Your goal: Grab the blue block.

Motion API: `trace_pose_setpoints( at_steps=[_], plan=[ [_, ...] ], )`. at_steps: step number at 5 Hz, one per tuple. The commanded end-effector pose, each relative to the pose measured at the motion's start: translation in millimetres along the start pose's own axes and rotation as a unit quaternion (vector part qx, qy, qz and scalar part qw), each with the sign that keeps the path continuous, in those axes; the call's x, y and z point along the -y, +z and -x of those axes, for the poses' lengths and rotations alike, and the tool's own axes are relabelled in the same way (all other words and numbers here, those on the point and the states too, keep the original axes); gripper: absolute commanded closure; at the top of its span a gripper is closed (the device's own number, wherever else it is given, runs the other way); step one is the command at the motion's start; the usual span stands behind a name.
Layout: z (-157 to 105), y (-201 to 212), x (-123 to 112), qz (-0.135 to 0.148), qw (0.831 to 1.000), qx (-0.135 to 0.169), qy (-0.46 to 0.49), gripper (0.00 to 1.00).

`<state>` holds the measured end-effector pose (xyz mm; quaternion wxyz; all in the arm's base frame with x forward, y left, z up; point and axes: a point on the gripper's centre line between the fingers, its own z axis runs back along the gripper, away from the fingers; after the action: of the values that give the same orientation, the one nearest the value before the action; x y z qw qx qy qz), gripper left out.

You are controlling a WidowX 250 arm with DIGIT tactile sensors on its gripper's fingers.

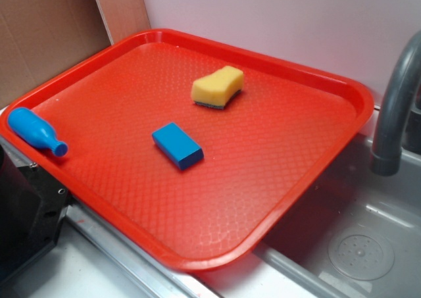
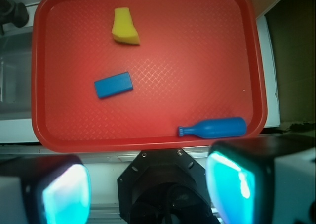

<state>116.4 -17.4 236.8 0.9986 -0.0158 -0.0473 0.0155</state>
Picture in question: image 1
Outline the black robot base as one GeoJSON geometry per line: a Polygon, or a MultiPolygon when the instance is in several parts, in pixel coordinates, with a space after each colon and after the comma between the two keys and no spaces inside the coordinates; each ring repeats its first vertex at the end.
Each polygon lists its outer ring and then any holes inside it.
{"type": "Polygon", "coordinates": [[[37,164],[16,166],[1,148],[1,285],[58,242],[68,190],[37,164]]]}

